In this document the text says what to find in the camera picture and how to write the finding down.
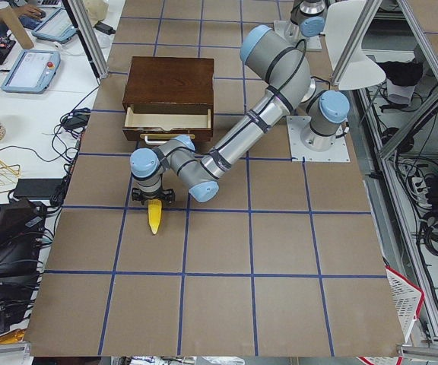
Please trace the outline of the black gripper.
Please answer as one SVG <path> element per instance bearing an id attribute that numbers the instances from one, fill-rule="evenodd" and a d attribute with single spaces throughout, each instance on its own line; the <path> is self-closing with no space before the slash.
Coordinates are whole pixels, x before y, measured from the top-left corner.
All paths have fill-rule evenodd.
<path id="1" fill-rule="evenodd" d="M 162 202 L 165 202 L 167 204 L 171 204 L 175 202 L 176 196 L 173 189 L 163 189 L 159 188 L 158 190 L 154 192 L 144 192 L 143 190 L 139 188 L 133 188 L 132 189 L 132 200 L 140 202 L 142 205 L 144 205 L 146 202 L 151 200 L 160 200 Z"/>

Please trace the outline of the person hand on mouse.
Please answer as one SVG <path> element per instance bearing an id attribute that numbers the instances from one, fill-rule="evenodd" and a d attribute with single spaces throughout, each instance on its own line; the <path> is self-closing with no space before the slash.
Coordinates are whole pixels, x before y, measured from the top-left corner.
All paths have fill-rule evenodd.
<path id="1" fill-rule="evenodd" d="M 46 16 L 44 10 L 32 4 L 19 6 L 17 8 L 17 13 L 19 16 L 27 16 L 37 20 L 43 19 Z"/>

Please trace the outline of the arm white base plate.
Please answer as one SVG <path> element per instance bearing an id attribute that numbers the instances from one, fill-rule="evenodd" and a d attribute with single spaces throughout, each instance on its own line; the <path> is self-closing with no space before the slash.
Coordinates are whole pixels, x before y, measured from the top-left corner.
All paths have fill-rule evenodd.
<path id="1" fill-rule="evenodd" d="M 310 128 L 310 120 L 310 116 L 287 117 L 292 161 L 349 163 L 351 159 L 341 125 L 334 135 L 324 137 Z"/>
<path id="2" fill-rule="evenodd" d="M 274 21 L 274 31 L 293 46 L 301 39 L 305 39 L 308 51 L 320 52 L 322 50 L 319 35 L 312 37 L 304 36 L 300 31 L 300 27 L 292 24 L 290 21 Z"/>

